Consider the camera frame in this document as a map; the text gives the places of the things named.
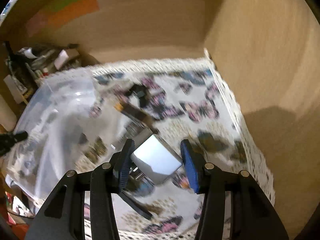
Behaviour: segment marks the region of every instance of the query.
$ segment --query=black object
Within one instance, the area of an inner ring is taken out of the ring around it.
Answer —
[[[225,191],[231,191],[232,196],[230,239],[289,239],[276,211],[249,172],[234,174],[206,163],[202,155],[193,152],[188,140],[183,140],[180,147],[190,186],[197,194],[205,194],[195,240],[222,239]],[[68,171],[39,210],[25,240],[84,240],[86,190],[90,190],[92,239],[120,240],[111,193],[119,194],[133,208],[139,206],[122,191],[133,150],[134,142],[128,139],[109,163],[81,174]]]
[[[310,220],[294,240],[315,240],[320,236],[320,203]]]
[[[27,68],[30,59],[20,54],[14,54],[9,41],[4,41],[3,45],[8,52],[9,73],[27,88],[27,91],[23,93],[24,98],[31,99],[38,86],[30,73],[32,70]]]
[[[142,126],[141,122],[143,124],[148,122],[149,115],[129,103],[121,101],[115,106],[115,108],[125,116],[129,117],[133,122],[140,124],[140,126]]]
[[[93,171],[68,171],[52,190],[31,224],[25,240],[84,240],[84,193],[90,190],[92,239],[119,240],[111,193],[119,194],[136,211],[152,214],[122,190],[127,184],[134,141],[128,139],[109,163]]]
[[[0,134],[0,156],[5,155],[7,152],[9,152],[13,145],[27,138],[28,133],[26,131],[19,132],[16,134],[10,132]]]
[[[289,239],[276,211],[249,172],[235,174],[206,163],[188,140],[181,142],[180,149],[190,187],[197,194],[205,194],[195,240],[222,239],[226,191],[231,191],[230,239]]]
[[[134,94],[139,99],[140,108],[145,108],[148,104],[148,88],[144,85],[134,84],[124,95],[126,97]]]

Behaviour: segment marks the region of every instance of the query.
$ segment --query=cable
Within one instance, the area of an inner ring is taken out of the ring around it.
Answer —
[[[18,214],[13,213],[13,212],[11,212],[11,211],[9,211],[9,210],[7,210],[7,212],[10,213],[10,214],[12,214],[12,215],[14,215],[14,216],[17,216],[17,217],[30,218],[30,219],[34,219],[34,218],[35,218],[35,217],[25,217],[25,216],[22,216],[22,215],[18,215]]]

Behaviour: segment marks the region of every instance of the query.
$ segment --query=green tape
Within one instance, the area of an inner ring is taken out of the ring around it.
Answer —
[[[45,9],[51,12],[58,12],[65,8],[70,3],[74,3],[79,0],[54,0],[53,2],[49,3]]]

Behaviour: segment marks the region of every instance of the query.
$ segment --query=orange tape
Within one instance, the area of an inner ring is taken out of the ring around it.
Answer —
[[[50,15],[48,17],[48,25],[50,27],[60,28],[73,19],[97,10],[99,10],[97,0],[79,0]]]

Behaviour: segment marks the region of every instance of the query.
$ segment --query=white box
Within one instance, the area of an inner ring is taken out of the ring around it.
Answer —
[[[54,65],[57,70],[59,70],[63,64],[67,63],[69,60],[78,57],[79,53],[76,49],[63,49],[59,56],[55,59]]]
[[[132,153],[131,159],[156,185],[163,183],[182,165],[180,156],[155,134]]]

